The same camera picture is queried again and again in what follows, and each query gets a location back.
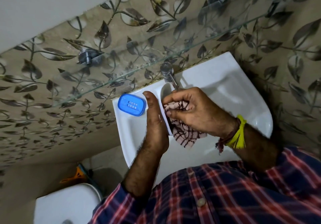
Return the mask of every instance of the white ceramic sink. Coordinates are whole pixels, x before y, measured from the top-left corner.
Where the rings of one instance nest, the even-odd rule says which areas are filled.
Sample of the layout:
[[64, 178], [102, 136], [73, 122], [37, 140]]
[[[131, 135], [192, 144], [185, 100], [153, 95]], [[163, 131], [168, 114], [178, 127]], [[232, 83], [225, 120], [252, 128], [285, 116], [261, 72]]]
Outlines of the white ceramic sink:
[[[230, 52], [177, 73], [175, 76], [181, 88], [194, 86], [201, 88], [220, 107], [234, 116], [241, 114], [249, 124], [259, 129], [265, 136], [271, 136], [273, 128], [271, 113]], [[148, 90], [156, 95], [164, 84], [165, 81], [160, 80], [132, 94], [144, 98], [142, 93]], [[113, 100], [113, 106], [123, 154], [130, 167], [146, 133], [146, 112], [140, 117], [131, 116], [120, 111], [117, 103], [118, 98]], [[191, 149], [183, 148], [172, 136], [169, 138], [170, 147], [161, 158], [155, 185], [167, 175], [186, 167], [239, 160], [229, 147], [224, 147], [223, 153], [219, 155], [218, 149], [215, 148], [218, 137], [209, 135], [198, 139]]]

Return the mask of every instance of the finger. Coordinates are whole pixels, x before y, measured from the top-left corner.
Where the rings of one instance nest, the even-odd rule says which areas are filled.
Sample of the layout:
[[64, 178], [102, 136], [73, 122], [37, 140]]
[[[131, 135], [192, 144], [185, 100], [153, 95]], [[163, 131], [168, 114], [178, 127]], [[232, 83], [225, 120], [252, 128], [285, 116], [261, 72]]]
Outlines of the finger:
[[161, 121], [161, 109], [159, 108], [156, 96], [150, 91], [144, 91], [143, 95], [147, 100], [147, 123], [156, 123]]
[[187, 116], [190, 112], [189, 111], [182, 111], [179, 109], [173, 109], [173, 110], [169, 110], [166, 112], [166, 116], [172, 119], [177, 119], [180, 121], [183, 121], [184, 123], [187, 124]]
[[162, 104], [168, 104], [173, 101], [182, 101], [182, 100], [190, 101], [193, 92], [194, 90], [192, 90], [192, 88], [176, 91], [175, 93], [171, 93], [170, 95], [164, 97], [164, 99], [162, 100]]

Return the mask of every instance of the shirt sleeve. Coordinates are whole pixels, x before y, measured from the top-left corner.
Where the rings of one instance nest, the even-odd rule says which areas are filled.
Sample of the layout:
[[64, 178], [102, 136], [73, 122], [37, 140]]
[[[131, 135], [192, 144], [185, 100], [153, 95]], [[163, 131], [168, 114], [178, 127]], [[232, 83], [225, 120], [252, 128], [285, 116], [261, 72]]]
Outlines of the shirt sleeve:
[[88, 224], [131, 224], [142, 211], [142, 204], [119, 184], [117, 188], [94, 209]]
[[297, 147], [284, 148], [276, 166], [256, 175], [259, 185], [321, 208], [321, 162]]

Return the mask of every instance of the toilet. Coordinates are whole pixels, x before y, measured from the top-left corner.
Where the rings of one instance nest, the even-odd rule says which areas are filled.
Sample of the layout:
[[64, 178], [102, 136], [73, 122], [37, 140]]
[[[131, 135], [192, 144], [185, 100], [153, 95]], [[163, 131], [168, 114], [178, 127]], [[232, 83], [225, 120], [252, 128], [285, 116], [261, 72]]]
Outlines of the toilet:
[[87, 224], [102, 200], [91, 184], [82, 183], [36, 199], [34, 224]]

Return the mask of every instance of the faucet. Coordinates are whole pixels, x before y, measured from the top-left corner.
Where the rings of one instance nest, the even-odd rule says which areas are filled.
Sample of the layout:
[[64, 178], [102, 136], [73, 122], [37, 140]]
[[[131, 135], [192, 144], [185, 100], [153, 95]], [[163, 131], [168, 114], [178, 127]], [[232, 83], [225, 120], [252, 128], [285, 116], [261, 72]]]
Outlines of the faucet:
[[169, 62], [164, 62], [160, 66], [160, 71], [163, 75], [165, 82], [170, 82], [174, 86], [175, 90], [179, 89], [179, 84], [177, 83], [174, 75], [173, 65]]

